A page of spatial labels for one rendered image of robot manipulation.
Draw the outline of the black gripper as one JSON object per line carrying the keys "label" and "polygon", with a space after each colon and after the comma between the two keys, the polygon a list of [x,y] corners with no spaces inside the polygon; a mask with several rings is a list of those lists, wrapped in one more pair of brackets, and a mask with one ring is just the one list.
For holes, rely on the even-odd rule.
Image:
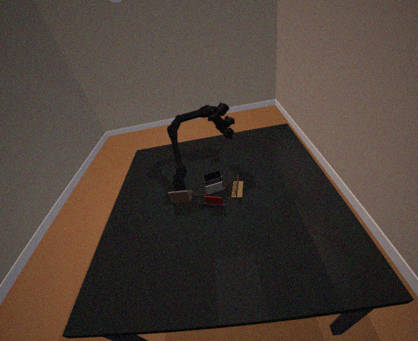
{"label": "black gripper", "polygon": [[215,127],[217,130],[220,130],[220,132],[229,139],[232,139],[232,134],[234,133],[233,129],[228,128],[225,121],[222,119],[222,121],[219,124],[215,124]]}

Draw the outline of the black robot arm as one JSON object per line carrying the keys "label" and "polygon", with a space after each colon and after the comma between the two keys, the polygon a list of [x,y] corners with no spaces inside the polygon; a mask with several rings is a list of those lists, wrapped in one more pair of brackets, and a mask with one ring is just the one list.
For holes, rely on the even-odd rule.
{"label": "black robot arm", "polygon": [[[200,109],[185,114],[176,115],[175,119],[171,122],[171,125],[167,127],[167,132],[170,137],[173,153],[176,160],[176,174],[173,177],[173,191],[186,190],[184,178],[187,170],[186,165],[183,165],[181,161],[181,155],[178,147],[177,130],[183,121],[188,121],[198,117],[208,117],[208,121],[213,121],[214,124],[219,124],[222,121],[222,117],[228,111],[229,107],[226,104],[220,103],[219,106],[205,105]],[[212,111],[213,110],[213,111]],[[224,120],[224,119],[223,119]],[[230,125],[235,123],[235,119],[229,116],[225,116],[225,123],[229,128]]]}

